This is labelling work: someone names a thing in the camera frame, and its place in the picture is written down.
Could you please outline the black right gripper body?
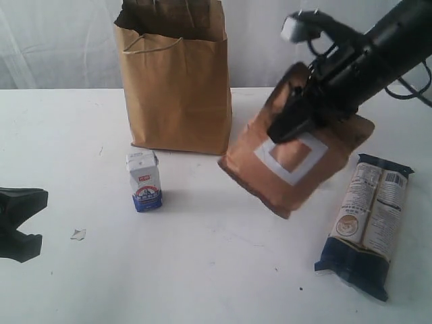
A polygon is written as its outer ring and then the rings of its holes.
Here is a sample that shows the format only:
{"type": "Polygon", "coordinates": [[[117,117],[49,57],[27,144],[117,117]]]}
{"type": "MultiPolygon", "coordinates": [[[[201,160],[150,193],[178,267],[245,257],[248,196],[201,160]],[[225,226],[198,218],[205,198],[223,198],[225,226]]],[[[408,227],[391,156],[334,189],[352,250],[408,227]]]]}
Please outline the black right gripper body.
{"type": "Polygon", "coordinates": [[[370,63],[369,47],[337,47],[314,60],[311,92],[324,115],[346,120],[371,98],[370,63]]]}

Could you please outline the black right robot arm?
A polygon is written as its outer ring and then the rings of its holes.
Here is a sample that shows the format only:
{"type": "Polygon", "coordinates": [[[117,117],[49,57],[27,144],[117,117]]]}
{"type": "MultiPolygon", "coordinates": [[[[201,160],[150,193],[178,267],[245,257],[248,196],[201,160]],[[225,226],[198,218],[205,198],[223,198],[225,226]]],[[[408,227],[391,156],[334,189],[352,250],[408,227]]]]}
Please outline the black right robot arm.
{"type": "Polygon", "coordinates": [[[431,56],[431,2],[400,1],[368,32],[362,34],[319,11],[297,11],[283,23],[281,37],[291,43],[306,42],[315,59],[304,86],[293,86],[283,109],[267,134],[275,143],[345,121],[371,97],[398,80],[409,95],[431,105],[402,76],[431,56]]]}

